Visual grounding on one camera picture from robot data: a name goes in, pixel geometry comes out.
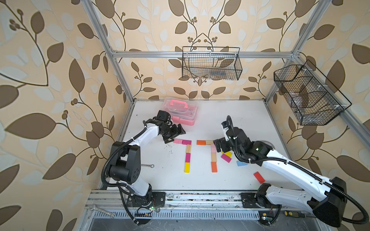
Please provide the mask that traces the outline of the orange block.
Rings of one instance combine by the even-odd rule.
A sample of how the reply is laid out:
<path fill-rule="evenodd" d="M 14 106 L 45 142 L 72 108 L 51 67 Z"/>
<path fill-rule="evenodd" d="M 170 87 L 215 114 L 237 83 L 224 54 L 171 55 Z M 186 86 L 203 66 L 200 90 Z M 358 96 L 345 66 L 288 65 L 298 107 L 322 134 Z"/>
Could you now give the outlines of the orange block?
<path fill-rule="evenodd" d="M 206 141 L 197 140 L 197 145 L 206 145 Z"/>

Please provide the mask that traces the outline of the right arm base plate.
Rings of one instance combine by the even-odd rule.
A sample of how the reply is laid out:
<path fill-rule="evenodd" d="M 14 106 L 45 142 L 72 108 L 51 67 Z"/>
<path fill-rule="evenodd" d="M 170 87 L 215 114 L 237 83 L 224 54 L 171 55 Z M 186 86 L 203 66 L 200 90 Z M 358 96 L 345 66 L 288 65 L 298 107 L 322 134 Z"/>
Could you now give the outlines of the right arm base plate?
<path fill-rule="evenodd" d="M 264 195 L 256 195 L 256 193 L 241 193 L 240 194 L 243 208 L 262 208 L 274 209 L 280 205 L 272 204 Z"/>

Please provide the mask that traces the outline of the magenta block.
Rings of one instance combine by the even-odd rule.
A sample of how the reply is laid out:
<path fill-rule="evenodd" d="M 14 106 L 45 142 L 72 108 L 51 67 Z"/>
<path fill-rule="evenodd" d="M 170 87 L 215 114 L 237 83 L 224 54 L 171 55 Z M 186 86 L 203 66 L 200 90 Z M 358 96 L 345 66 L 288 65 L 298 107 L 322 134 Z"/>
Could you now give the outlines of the magenta block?
<path fill-rule="evenodd" d="M 226 161 L 227 163 L 230 163 L 231 162 L 231 160 L 232 160 L 232 158 L 231 157 L 229 157 L 228 155 L 226 155 L 226 154 L 222 154 L 221 155 L 221 158 L 224 160 L 224 161 Z"/>
<path fill-rule="evenodd" d="M 184 145 L 191 145 L 192 144 L 192 141 L 182 140 L 182 144 L 184 144 Z"/>
<path fill-rule="evenodd" d="M 185 162 L 186 163 L 190 163 L 190 160 L 191 160 L 191 153 L 186 153 L 186 160 L 185 160 Z"/>

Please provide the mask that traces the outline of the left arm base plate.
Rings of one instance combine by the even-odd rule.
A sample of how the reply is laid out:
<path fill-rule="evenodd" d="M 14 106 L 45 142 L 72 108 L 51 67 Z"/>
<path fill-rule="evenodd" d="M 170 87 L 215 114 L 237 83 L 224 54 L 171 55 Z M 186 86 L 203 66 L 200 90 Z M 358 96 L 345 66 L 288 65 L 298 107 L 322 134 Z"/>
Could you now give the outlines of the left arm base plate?
<path fill-rule="evenodd" d="M 146 196 L 133 195 L 128 197 L 129 203 L 132 207 L 154 207 L 162 208 L 165 205 L 166 193 L 165 192 L 153 192 L 150 191 Z"/>

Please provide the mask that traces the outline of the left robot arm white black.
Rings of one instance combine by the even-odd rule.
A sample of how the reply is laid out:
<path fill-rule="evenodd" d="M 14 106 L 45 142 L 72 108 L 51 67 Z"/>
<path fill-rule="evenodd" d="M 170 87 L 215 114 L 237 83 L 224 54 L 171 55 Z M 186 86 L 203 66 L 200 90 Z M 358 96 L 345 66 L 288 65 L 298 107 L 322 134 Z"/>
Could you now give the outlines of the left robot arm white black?
<path fill-rule="evenodd" d="M 139 207 L 155 205 L 152 187 L 143 180 L 141 173 L 141 148 L 157 136 L 162 136 L 165 144 L 186 134 L 182 125 L 173 124 L 168 119 L 159 117 L 143 122 L 143 129 L 127 141 L 113 143 L 110 156 L 103 166 L 101 182 L 107 188 L 118 188 L 119 192 L 128 195 Z"/>

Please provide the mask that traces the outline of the light pink block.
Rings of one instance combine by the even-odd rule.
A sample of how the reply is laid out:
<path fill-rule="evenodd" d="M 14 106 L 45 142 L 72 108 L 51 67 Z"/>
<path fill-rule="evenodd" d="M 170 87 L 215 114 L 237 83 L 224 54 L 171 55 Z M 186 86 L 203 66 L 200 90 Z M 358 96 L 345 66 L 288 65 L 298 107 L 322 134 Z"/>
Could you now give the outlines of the light pink block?
<path fill-rule="evenodd" d="M 211 153 L 217 153 L 217 149 L 214 144 L 211 145 Z"/>
<path fill-rule="evenodd" d="M 183 143 L 183 140 L 181 140 L 181 139 L 174 139 L 173 143 L 182 144 Z"/>

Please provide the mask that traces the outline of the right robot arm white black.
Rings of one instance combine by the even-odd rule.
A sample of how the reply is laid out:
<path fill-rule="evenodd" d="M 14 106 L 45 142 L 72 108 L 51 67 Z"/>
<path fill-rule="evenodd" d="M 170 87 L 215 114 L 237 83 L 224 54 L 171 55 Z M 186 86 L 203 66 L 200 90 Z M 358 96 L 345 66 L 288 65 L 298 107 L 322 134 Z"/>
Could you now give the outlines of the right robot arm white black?
<path fill-rule="evenodd" d="M 370 220 L 365 208 L 346 193 L 346 183 L 338 177 L 329 179 L 316 174 L 262 141 L 231 137 L 213 143 L 217 151 L 233 151 L 239 161 L 269 169 L 300 187 L 292 190 L 262 183 L 255 194 L 256 204 L 262 208 L 272 205 L 297 208 L 336 228 L 343 221 L 364 225 Z"/>

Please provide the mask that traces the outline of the pink plastic toolbox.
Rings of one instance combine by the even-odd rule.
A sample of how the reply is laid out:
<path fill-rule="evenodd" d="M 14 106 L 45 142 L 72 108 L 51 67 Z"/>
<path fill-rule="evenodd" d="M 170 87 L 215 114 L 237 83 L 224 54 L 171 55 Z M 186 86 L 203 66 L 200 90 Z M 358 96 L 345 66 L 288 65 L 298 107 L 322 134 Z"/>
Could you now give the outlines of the pink plastic toolbox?
<path fill-rule="evenodd" d="M 194 126 L 198 105 L 193 101 L 166 97 L 161 110 L 170 114 L 173 123 Z"/>

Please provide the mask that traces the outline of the red-orange block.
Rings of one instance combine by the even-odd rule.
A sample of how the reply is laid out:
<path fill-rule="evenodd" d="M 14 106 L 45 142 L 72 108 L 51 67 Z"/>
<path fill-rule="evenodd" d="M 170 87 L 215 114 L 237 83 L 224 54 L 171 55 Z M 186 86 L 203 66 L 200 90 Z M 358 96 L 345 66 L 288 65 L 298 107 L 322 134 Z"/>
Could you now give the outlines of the red-orange block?
<path fill-rule="evenodd" d="M 217 173 L 218 172 L 217 163 L 211 162 L 211 166 L 212 166 L 212 173 Z"/>

